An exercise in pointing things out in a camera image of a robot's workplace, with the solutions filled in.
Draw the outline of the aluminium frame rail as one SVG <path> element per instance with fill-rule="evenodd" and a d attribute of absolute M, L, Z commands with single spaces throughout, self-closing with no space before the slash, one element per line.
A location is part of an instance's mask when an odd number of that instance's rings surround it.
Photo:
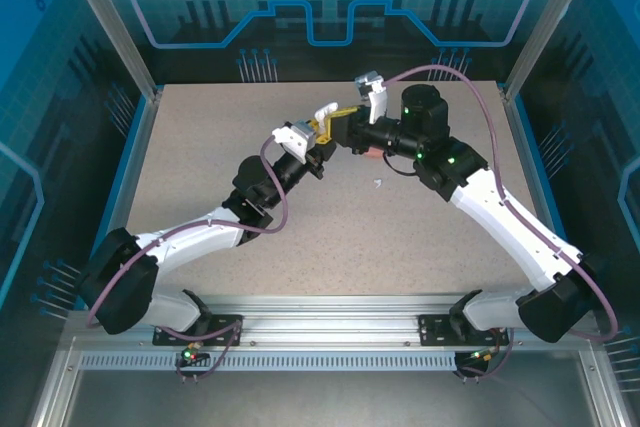
<path fill-rule="evenodd" d="M 633 427 L 607 354 L 589 343 L 579 359 L 595 425 Z"/>
<path fill-rule="evenodd" d="M 82 351 L 76 339 L 61 341 L 53 357 L 29 427 L 64 427 L 79 377 Z"/>

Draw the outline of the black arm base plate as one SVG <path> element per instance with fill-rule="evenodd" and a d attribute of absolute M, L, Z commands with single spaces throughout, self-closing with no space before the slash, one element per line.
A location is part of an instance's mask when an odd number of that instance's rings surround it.
<path fill-rule="evenodd" d="M 224 347 L 229 341 L 232 346 L 238 346 L 242 333 L 244 318 L 241 315 L 213 314 L 210 317 L 198 319 L 185 332 L 167 331 L 156 327 L 152 344 L 154 346 L 186 346 L 190 342 L 200 342 L 205 347 Z"/>
<path fill-rule="evenodd" d="M 423 347 L 506 347 L 509 344 L 506 331 L 480 331 L 466 319 L 450 314 L 419 315 L 418 334 Z"/>

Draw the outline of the aluminium frame post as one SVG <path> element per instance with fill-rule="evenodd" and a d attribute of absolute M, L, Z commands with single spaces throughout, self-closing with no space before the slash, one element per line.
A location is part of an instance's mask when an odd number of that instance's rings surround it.
<path fill-rule="evenodd" d="M 158 89 L 112 0 L 86 0 L 141 94 L 151 102 Z"/>
<path fill-rule="evenodd" d="M 525 43 L 504 86 L 505 104 L 514 103 L 516 96 L 532 73 L 560 21 L 573 0 L 548 0 Z"/>

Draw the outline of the grey sheet metal panel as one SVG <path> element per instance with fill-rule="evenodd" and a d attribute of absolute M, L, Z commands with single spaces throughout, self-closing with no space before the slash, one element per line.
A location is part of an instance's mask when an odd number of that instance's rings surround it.
<path fill-rule="evenodd" d="M 501 377 L 444 372 L 86 372 L 65 427 L 596 427 L 571 362 Z"/>

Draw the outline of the wide aluminium frame beam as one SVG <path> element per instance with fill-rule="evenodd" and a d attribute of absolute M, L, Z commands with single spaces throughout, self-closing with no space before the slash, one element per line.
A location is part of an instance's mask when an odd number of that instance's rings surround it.
<path fill-rule="evenodd" d="M 239 351 L 419 350 L 418 315 L 446 314 L 463 294 L 352 296 L 203 296 L 214 314 L 244 317 Z M 67 317 L 59 350 L 152 350 L 154 329 L 111 336 L 85 327 L 85 311 Z M 517 351 L 581 351 L 597 344 L 573 335 L 546 343 L 516 329 Z"/>

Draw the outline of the small LED connector board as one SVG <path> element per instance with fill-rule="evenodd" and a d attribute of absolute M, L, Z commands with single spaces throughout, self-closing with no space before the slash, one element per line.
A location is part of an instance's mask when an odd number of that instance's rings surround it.
<path fill-rule="evenodd" d="M 500 352 L 499 347 L 488 347 L 481 350 L 455 353 L 455 366 L 459 371 L 484 374 L 488 371 L 491 360 Z"/>
<path fill-rule="evenodd" d="M 210 359 L 210 355 L 207 352 L 202 352 L 202 347 L 203 344 L 201 342 L 188 344 L 179 354 L 176 367 L 178 369 L 204 367 Z"/>

